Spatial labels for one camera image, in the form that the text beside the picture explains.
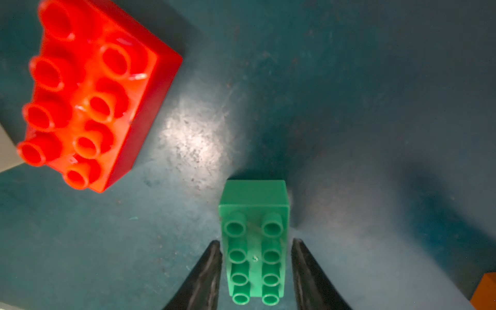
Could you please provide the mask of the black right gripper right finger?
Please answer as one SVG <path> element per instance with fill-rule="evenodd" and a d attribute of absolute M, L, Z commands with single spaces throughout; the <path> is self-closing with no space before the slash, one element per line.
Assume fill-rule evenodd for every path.
<path fill-rule="evenodd" d="M 291 263 L 297 309 L 352 310 L 302 239 L 293 239 Z"/>

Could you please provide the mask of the green long lego brick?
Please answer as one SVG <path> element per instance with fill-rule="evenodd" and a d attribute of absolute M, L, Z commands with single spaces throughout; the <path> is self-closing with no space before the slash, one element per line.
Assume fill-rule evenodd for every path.
<path fill-rule="evenodd" d="M 218 206 L 229 294 L 244 306 L 284 296 L 290 202 L 284 180 L 227 180 Z"/>

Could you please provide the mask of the red long lego brick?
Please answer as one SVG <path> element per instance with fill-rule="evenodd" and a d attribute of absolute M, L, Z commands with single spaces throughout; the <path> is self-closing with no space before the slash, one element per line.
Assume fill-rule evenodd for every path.
<path fill-rule="evenodd" d="M 127 174 L 182 57 L 112 1 L 42 1 L 40 52 L 29 62 L 22 160 L 77 190 Z"/>

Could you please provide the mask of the orange lego brick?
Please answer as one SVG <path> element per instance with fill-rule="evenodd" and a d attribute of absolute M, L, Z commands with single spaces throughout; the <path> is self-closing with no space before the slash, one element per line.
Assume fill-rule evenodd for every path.
<path fill-rule="evenodd" d="M 476 310 L 496 310 L 496 272 L 483 275 L 470 303 Z"/>

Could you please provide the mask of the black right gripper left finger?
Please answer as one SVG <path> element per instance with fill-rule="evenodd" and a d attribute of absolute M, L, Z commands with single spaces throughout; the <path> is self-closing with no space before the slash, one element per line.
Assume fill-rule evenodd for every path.
<path fill-rule="evenodd" d="M 221 244 L 213 240 L 163 310 L 218 309 L 222 262 Z"/>

